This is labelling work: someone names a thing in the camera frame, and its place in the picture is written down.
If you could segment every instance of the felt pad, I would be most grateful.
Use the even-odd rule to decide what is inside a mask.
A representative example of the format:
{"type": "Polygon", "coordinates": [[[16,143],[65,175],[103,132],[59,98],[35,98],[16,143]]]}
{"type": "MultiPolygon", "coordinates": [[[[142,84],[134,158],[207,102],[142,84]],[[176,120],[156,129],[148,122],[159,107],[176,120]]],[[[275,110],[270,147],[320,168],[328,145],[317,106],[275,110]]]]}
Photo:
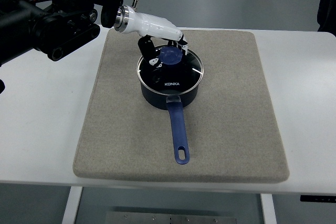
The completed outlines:
{"type": "MultiPolygon", "coordinates": [[[[277,183],[289,176],[254,35],[183,31],[202,60],[184,108],[190,162],[174,159],[168,111],[151,106],[136,73],[140,36],[110,30],[79,139],[79,177],[145,182],[277,183]]],[[[156,46],[165,40],[154,38],[156,46]]]]}

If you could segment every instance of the logo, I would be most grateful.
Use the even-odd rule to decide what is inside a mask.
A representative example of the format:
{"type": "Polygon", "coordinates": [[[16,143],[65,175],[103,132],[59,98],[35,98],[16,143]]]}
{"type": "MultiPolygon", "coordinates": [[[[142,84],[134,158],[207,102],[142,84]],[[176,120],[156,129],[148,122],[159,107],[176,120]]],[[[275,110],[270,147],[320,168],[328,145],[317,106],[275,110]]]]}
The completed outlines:
{"type": "Polygon", "coordinates": [[[177,86],[177,85],[180,85],[178,82],[166,82],[164,84],[165,86],[177,86]]]}

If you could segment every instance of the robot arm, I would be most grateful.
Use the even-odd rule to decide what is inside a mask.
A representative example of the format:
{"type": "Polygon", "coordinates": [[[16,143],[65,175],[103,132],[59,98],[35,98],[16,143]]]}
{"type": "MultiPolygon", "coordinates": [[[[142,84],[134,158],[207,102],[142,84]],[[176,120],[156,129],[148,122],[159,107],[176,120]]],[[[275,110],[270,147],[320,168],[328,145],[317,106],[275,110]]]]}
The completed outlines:
{"type": "Polygon", "coordinates": [[[187,54],[188,45],[183,33],[165,18],[137,13],[133,7],[122,6],[118,10],[114,28],[123,34],[135,31],[143,36],[138,43],[143,54],[150,54],[148,51],[153,50],[152,45],[144,45],[150,37],[168,40],[170,45],[178,47],[184,55],[187,54]]]}
{"type": "Polygon", "coordinates": [[[102,6],[103,27],[142,36],[138,45],[146,58],[157,56],[151,37],[168,40],[186,55],[182,32],[165,18],[137,13],[137,1],[130,7],[123,0],[0,0],[0,66],[32,48],[57,61],[95,39],[100,33],[95,4],[102,6]],[[45,1],[52,4],[36,6],[45,1]]]}

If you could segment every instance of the white table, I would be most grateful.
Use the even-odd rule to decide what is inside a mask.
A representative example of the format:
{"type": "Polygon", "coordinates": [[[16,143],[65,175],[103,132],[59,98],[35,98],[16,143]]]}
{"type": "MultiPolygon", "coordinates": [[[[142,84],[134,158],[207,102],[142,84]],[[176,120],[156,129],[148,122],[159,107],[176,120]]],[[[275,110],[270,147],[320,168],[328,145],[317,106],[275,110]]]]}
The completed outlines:
{"type": "Polygon", "coordinates": [[[103,28],[97,39],[61,61],[31,50],[0,68],[6,84],[0,94],[1,183],[336,195],[336,39],[317,32],[250,30],[286,151],[287,181],[144,183],[76,177],[72,162],[107,32],[103,28]]]}

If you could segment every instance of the blue handle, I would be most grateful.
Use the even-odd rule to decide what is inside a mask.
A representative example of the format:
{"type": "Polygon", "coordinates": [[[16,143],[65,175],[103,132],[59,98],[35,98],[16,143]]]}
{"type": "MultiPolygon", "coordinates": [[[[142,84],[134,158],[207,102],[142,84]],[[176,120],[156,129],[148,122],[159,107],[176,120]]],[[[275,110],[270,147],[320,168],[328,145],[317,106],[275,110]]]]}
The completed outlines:
{"type": "Polygon", "coordinates": [[[190,156],[180,97],[167,97],[166,106],[172,125],[175,160],[180,165],[184,165],[189,162],[190,156]]]}

